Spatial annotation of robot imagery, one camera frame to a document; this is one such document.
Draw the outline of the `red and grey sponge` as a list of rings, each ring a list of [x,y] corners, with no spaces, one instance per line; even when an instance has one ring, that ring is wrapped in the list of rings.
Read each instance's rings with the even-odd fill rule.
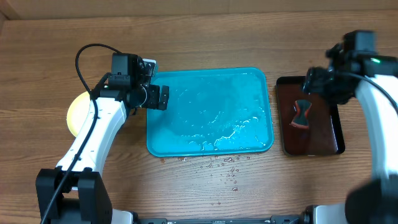
[[[294,103],[295,116],[290,125],[299,129],[309,129],[308,114],[312,103],[307,100],[296,100]]]

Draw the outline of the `yellow-green plate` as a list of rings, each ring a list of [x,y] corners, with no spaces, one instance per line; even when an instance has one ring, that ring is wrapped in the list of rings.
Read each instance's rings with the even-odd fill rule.
[[[74,137],[78,136],[90,108],[90,96],[84,92],[76,97],[67,111],[67,126]]]

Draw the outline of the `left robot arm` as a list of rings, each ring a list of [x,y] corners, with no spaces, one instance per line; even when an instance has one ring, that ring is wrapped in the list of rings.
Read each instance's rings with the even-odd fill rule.
[[[111,145],[138,108],[166,110],[169,87],[153,85],[155,60],[115,53],[111,71],[90,91],[87,116],[53,169],[35,185],[42,223],[138,223],[134,212],[113,208],[102,175]]]

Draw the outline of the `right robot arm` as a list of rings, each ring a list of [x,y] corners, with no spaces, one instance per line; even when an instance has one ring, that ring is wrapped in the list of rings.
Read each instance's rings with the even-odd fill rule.
[[[370,30],[355,30],[326,51],[328,68],[308,69],[303,91],[331,104],[355,97],[364,113],[372,150],[371,180],[345,202],[314,205],[310,223],[397,223],[397,58],[376,50]]]

